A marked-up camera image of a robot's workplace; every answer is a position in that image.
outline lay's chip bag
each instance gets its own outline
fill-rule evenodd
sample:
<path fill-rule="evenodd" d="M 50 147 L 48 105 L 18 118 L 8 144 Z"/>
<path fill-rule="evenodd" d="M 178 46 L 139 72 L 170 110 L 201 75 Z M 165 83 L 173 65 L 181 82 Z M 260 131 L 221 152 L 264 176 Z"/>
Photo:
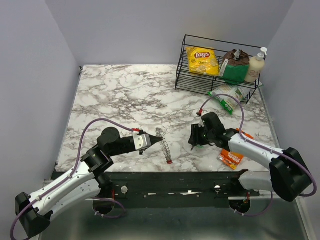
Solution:
<path fill-rule="evenodd" d="M 213 49 L 188 46 L 185 50 L 190 73 L 219 75 L 219 64 Z"/>

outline black wire rack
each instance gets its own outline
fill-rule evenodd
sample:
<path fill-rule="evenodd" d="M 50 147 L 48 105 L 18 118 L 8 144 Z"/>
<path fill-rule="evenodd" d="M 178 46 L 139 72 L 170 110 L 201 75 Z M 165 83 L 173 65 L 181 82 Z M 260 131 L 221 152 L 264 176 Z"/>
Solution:
<path fill-rule="evenodd" d="M 211 50 L 213 48 L 216 60 L 219 63 L 219 67 L 221 67 L 222 65 L 224 55 L 233 49 L 242 49 L 249 55 L 250 53 L 252 53 L 253 55 L 257 55 L 257 53 L 259 53 L 257 49 L 261 48 L 260 46 L 252 46 L 229 41 L 215 40 L 206 37 L 185 35 L 182 42 L 179 63 L 176 69 L 175 89 L 185 90 L 203 95 L 208 95 L 208 92 L 211 92 L 217 87 L 225 84 L 226 81 L 219 76 L 204 75 L 201 73 L 190 73 L 186 47 L 198 47 Z M 259 87 L 259 84 L 260 75 L 255 80 L 255 82 L 239 82 L 236 84 L 237 86 L 251 89 L 249 94 L 242 100 L 243 103 L 247 104 L 249 102 L 249 100 Z"/>

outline white pump bottle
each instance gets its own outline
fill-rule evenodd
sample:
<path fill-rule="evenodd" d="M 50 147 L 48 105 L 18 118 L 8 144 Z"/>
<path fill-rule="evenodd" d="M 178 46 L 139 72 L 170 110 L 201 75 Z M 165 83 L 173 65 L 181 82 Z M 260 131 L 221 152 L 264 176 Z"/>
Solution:
<path fill-rule="evenodd" d="M 266 47 L 262 47 L 260 50 L 261 52 L 258 53 L 257 56 L 250 58 L 250 66 L 244 79 L 248 83 L 253 83 L 259 77 L 259 74 L 265 67 L 264 58 L 267 55 L 268 49 Z"/>

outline marble table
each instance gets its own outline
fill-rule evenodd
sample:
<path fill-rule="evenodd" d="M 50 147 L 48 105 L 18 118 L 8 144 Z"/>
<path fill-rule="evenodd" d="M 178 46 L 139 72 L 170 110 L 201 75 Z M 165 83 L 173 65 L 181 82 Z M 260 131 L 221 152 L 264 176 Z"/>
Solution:
<path fill-rule="evenodd" d="M 196 112 L 208 98 L 175 90 L 176 65 L 85 65 L 79 81 L 56 171 L 66 172 L 75 163 L 79 140 L 85 126 L 97 118 L 108 118 L 129 128 L 140 128 L 156 135 L 163 130 L 172 164 L 167 164 L 161 144 L 140 156 L 132 152 L 112 159 L 113 172 L 199 172 L 232 171 L 217 159 L 221 149 L 215 146 L 194 148 L 188 144 L 191 124 L 199 122 Z M 218 102 L 210 101 L 205 110 L 215 112 L 226 128 L 238 128 L 241 111 L 229 115 Z M 244 105 L 243 130 L 257 141 L 275 146 L 260 92 Z M 97 143 L 103 129 L 112 125 L 97 122 L 84 137 L 81 155 Z M 122 136 L 131 133 L 119 128 Z M 237 170 L 265 171 L 256 162 L 244 158 Z"/>

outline white wall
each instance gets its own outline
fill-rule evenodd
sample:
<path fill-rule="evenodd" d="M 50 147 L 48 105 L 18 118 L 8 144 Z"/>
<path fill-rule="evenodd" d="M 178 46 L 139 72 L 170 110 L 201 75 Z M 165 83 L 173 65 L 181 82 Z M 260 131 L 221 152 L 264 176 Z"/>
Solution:
<path fill-rule="evenodd" d="M 46 0 L 80 64 L 177 64 L 185 34 L 267 46 L 293 0 Z"/>
<path fill-rule="evenodd" d="M 295 0 L 268 47 L 263 92 L 282 148 L 300 151 L 320 184 L 320 2 Z M 320 193 L 306 200 L 320 239 Z"/>
<path fill-rule="evenodd" d="M 54 170 L 79 67 L 44 0 L 1 1 L 0 33 L 0 239 L 8 240 L 16 195 L 41 188 Z M 20 225 L 15 236 L 26 237 Z"/>

